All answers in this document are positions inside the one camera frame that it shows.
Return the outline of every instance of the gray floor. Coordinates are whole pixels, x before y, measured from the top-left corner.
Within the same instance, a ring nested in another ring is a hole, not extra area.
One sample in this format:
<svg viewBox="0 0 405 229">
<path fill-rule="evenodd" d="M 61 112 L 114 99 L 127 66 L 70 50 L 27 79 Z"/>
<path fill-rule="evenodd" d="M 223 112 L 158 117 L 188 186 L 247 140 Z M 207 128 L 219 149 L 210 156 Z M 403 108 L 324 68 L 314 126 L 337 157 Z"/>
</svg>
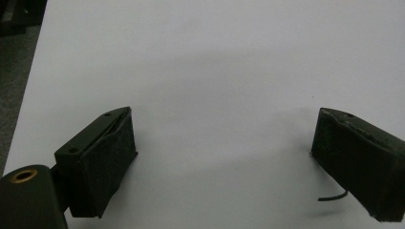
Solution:
<svg viewBox="0 0 405 229">
<path fill-rule="evenodd" d="M 39 31 L 39 26 L 30 27 L 25 34 L 0 37 L 0 175 L 9 153 Z"/>
</svg>

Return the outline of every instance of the metal ring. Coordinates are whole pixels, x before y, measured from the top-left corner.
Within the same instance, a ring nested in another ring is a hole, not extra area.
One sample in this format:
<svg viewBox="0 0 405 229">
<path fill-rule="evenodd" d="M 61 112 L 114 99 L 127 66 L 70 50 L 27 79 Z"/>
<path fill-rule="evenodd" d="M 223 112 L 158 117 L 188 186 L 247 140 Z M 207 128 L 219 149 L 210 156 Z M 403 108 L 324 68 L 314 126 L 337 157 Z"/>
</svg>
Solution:
<svg viewBox="0 0 405 229">
<path fill-rule="evenodd" d="M 35 177 L 38 174 L 38 171 L 34 169 L 23 170 L 18 174 L 11 177 L 11 183 L 23 183 Z"/>
</svg>

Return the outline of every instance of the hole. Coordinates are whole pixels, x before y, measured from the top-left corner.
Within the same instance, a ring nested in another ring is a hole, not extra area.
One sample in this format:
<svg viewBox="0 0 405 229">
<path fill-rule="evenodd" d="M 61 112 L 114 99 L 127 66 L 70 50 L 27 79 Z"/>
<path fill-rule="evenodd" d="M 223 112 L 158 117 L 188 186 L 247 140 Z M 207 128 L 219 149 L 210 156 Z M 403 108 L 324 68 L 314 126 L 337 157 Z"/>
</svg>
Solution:
<svg viewBox="0 0 405 229">
<path fill-rule="evenodd" d="M 78 150 L 77 148 L 71 148 L 69 149 L 69 153 L 76 153 Z"/>
<path fill-rule="evenodd" d="M 22 183 L 32 179 L 38 172 L 34 169 L 22 171 L 11 178 L 12 183 Z"/>
<path fill-rule="evenodd" d="M 27 172 L 24 172 L 22 174 L 17 175 L 17 177 L 15 177 L 15 178 L 21 180 L 21 179 L 25 179 L 25 178 L 30 177 L 30 176 L 32 176 L 32 172 L 27 171 Z"/>
</svg>

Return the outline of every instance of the white paper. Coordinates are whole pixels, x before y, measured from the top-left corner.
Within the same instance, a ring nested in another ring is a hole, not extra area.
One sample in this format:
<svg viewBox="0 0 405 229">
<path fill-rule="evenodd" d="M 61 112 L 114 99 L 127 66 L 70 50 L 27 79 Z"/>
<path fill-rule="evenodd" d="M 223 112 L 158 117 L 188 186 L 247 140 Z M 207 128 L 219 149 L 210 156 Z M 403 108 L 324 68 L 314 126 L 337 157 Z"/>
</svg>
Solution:
<svg viewBox="0 0 405 229">
<path fill-rule="evenodd" d="M 310 157 L 320 107 L 405 139 L 402 1 L 49 1 L 6 173 L 131 106 L 139 156 L 73 229 L 403 228 Z"/>
</svg>

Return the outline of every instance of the black wire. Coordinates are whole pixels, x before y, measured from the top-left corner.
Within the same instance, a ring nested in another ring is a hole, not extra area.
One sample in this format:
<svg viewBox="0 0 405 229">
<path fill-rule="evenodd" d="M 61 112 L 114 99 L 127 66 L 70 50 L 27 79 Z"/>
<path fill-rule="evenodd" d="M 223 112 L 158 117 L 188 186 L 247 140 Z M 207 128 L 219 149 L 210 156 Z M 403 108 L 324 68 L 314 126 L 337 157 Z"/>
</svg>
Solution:
<svg viewBox="0 0 405 229">
<path fill-rule="evenodd" d="M 336 197 L 331 197 L 331 198 L 319 198 L 318 199 L 318 201 L 332 201 L 332 200 L 338 200 L 338 199 L 340 199 L 340 198 L 344 198 L 345 196 L 347 196 L 348 195 L 348 190 L 345 190 L 345 193 L 344 194 L 341 194 L 341 195 L 339 195 L 339 196 L 336 196 Z"/>
</svg>

